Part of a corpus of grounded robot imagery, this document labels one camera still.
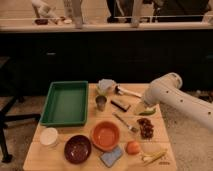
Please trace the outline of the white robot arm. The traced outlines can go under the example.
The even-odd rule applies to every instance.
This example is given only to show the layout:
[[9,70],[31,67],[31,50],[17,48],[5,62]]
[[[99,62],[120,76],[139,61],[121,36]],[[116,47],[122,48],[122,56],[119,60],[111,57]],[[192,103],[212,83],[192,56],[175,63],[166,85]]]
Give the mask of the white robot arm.
[[180,90],[182,85],[177,73],[163,75],[150,82],[141,95],[141,102],[145,107],[163,102],[213,131],[213,104],[184,93]]

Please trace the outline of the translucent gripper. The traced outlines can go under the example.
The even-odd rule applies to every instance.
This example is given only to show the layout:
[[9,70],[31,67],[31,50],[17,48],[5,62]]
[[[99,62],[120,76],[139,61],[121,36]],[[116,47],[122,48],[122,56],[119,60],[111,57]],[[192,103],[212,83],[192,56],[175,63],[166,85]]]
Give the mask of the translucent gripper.
[[139,115],[141,112],[148,110],[148,109],[153,109],[153,108],[155,108],[155,107],[149,107],[144,101],[140,101],[134,109],[134,114]]

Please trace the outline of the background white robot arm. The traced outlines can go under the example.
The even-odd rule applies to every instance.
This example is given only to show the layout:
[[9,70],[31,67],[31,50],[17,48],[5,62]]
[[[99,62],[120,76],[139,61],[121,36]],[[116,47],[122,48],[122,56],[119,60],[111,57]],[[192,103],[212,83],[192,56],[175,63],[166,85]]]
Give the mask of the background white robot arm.
[[38,18],[40,17],[52,19],[58,18],[54,10],[43,0],[31,0],[31,4]]

